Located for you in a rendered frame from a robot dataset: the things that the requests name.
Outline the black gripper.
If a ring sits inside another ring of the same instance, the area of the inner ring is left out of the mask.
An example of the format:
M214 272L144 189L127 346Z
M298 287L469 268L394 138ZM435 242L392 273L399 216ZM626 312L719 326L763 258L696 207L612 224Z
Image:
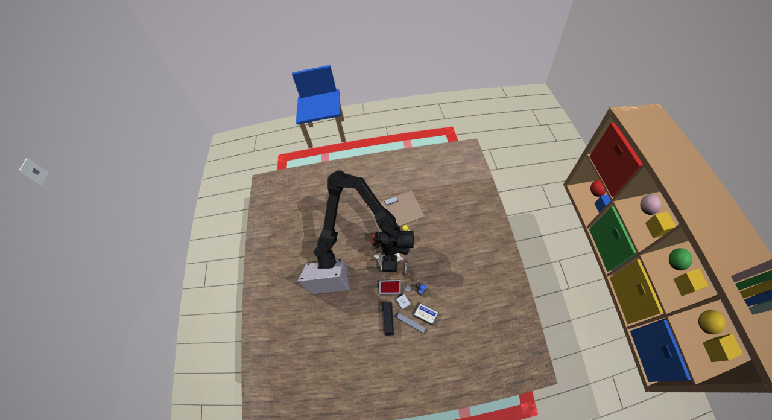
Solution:
M393 250L396 250L396 243L392 249L384 249L381 245L382 254L385 254L383 256L383 262L382 262L382 271L383 272L396 272L397 271L397 255L393 254Z

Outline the tan clipboard with grey clip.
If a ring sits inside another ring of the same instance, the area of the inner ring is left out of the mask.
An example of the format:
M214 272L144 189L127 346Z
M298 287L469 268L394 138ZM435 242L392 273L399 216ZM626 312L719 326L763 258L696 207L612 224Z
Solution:
M421 206L419 206L417 203L416 196L413 194L413 191L408 191L405 194L400 194L388 200L381 201L380 203L386 210L390 211L394 215L396 218L396 224L398 224L398 226L409 224L414 220L425 217ZM382 232L377 224L374 213L371 210L370 214L374 219L377 230Z

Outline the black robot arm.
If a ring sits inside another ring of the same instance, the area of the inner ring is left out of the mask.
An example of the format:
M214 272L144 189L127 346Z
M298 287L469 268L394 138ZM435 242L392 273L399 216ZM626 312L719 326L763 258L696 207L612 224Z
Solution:
M414 248L414 231L401 231L394 215L386 210L377 197L370 190L361 176L345 174L344 171L335 171L327 179L329 197L326 205L324 228L321 231L316 249L318 269L333 268L336 263L335 254L331 248L337 241L338 231L335 231L335 220L338 211L340 194L344 187L355 188L363 198L370 210L374 213L377 224L382 232L375 233L375 241L380 241L384 249L392 249L396 243L393 254L407 255Z

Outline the grey rectangular bar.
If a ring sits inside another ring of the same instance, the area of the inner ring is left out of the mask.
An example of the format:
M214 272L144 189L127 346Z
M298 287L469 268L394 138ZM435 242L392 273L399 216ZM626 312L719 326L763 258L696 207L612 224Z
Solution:
M405 317L403 314L398 313L396 316L397 319L400 319L403 323L407 323L407 325L412 326L413 328L421 331L422 334L424 334L426 328L422 327L422 325L417 324L416 322L412 321L411 319Z

